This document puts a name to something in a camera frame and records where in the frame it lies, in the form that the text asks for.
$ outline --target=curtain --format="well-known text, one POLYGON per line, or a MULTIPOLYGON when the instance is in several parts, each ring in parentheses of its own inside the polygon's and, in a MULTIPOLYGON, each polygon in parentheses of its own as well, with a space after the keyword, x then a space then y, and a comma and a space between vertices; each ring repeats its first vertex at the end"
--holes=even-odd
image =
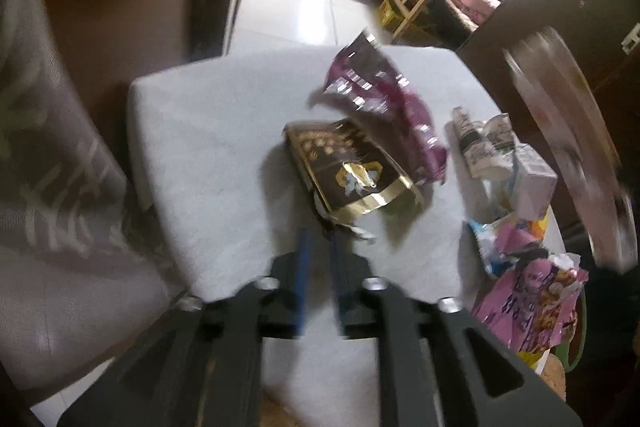
POLYGON ((17 388, 77 376, 181 288, 157 220, 132 195, 44 0, 0 0, 0 360, 17 388))

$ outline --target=white table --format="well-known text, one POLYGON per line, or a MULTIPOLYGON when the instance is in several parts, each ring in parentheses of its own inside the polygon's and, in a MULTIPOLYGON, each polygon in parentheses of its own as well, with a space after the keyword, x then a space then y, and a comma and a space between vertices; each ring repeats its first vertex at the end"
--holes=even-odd
MULTIPOLYGON (((336 47, 225 57, 137 80, 129 93, 129 141, 143 206, 155 204, 175 260, 205 300, 231 295, 263 275, 273 255, 294 248, 297 231, 316 232, 305 336, 265 342, 263 382, 305 426, 378 425, 374 341, 345 341, 335 322, 328 245, 308 208, 282 128, 343 115, 308 105, 336 47)), ((387 47, 451 142, 447 182, 433 187, 412 223, 373 212, 358 224, 378 236, 358 245, 374 272, 426 301, 460 296, 470 307, 484 273, 465 219, 490 220, 484 185, 469 178, 450 126, 451 110, 474 119, 498 113, 457 56, 436 48, 387 47)), ((552 217, 545 241, 564 251, 552 217)))

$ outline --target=plastic wrapper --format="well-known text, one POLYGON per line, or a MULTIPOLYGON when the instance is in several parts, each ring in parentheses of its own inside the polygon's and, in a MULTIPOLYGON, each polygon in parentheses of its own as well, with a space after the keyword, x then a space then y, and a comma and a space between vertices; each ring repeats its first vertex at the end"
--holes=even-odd
POLYGON ((500 277, 474 314, 514 351, 542 353, 561 343, 587 278, 575 263, 568 269, 553 259, 518 263, 500 277))
POLYGON ((375 38, 362 32, 334 58, 324 92, 346 100, 359 112, 390 123, 402 142, 417 185, 444 182, 447 147, 434 131, 429 110, 409 88, 409 81, 380 52, 375 38))
POLYGON ((410 190, 414 182, 352 120, 290 123, 284 128, 289 151, 321 219, 373 239, 353 221, 410 190))
POLYGON ((548 28, 506 55, 514 85, 556 158, 599 266, 623 273, 638 263, 628 194, 589 86, 558 33, 548 28))
POLYGON ((468 225, 476 237, 485 272, 491 277, 500 277, 528 250, 540 249, 547 219, 545 215, 540 221, 525 221, 513 213, 488 225, 469 219, 468 225))
POLYGON ((453 108, 453 126, 472 178, 501 181, 513 173, 514 134, 506 113, 486 123, 472 121, 462 107, 453 108))

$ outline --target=white tile floor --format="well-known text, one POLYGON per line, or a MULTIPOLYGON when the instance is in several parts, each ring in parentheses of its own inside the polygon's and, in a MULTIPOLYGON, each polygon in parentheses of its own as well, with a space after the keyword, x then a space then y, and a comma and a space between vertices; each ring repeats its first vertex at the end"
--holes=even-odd
POLYGON ((364 27, 383 43, 376 5, 367 0, 242 0, 230 53, 308 44, 349 44, 364 27))

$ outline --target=green object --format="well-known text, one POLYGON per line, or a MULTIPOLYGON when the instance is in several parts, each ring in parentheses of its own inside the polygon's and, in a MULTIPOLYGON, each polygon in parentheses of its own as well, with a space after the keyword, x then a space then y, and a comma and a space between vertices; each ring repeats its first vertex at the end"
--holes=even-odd
POLYGON ((577 304, 580 306, 578 310, 578 323, 580 324, 580 329, 579 331, 576 331, 575 334, 577 335, 580 333, 580 338, 574 338, 570 343, 559 344, 553 349, 555 356, 560 359, 560 362, 562 362, 562 367, 564 367, 564 371, 566 373, 574 370, 577 367, 578 362, 580 362, 582 350, 584 349, 584 340, 587 337, 587 301, 584 297, 584 288, 582 288, 582 291, 580 292, 577 304), (571 353, 571 350, 569 349, 573 341, 580 342, 575 354, 571 353))

